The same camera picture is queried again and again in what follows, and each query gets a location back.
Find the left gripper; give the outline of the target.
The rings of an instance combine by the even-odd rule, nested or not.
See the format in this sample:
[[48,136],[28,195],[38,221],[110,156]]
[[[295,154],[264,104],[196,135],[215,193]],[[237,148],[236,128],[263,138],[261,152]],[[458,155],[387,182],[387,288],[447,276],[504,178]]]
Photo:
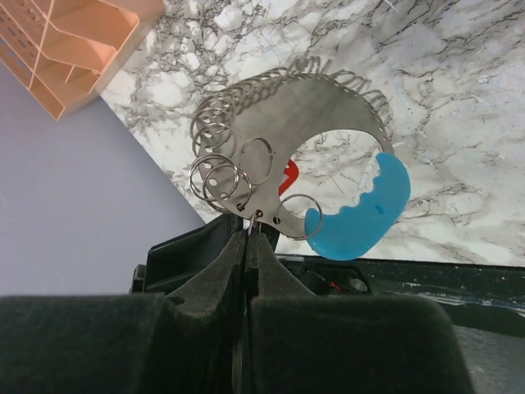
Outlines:
[[241,218],[223,213],[193,231],[152,246],[146,263],[133,272],[130,293],[171,293],[206,268],[241,229]]

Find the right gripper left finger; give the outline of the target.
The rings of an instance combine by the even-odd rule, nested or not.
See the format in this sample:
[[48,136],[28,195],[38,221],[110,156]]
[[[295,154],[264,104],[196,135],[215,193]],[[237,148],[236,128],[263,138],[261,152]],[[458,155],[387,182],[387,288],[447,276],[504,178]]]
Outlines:
[[2,298],[2,392],[239,392],[245,246],[169,295]]

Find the metal keyring holder blue handle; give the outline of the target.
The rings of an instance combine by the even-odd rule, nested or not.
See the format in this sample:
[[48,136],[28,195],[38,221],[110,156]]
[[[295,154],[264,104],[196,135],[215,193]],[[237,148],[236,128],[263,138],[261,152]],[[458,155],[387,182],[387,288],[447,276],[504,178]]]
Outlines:
[[[366,254],[411,195],[385,95],[351,71],[278,67],[213,92],[189,132],[189,187],[212,209],[305,241],[324,258]],[[288,161],[297,181],[278,188]]]

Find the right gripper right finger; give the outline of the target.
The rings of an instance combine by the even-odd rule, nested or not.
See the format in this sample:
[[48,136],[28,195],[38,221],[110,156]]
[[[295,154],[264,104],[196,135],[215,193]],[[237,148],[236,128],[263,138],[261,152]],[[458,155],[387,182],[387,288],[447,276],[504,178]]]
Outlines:
[[251,234],[246,270],[256,393],[471,393],[452,323],[411,295],[314,295]]

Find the red key tag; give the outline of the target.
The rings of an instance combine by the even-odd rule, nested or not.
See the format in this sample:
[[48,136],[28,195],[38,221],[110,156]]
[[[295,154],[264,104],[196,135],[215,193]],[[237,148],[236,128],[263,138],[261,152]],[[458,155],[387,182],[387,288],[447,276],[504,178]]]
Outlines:
[[278,188],[278,195],[283,195],[298,179],[299,168],[295,162],[290,159],[283,172],[283,178]]

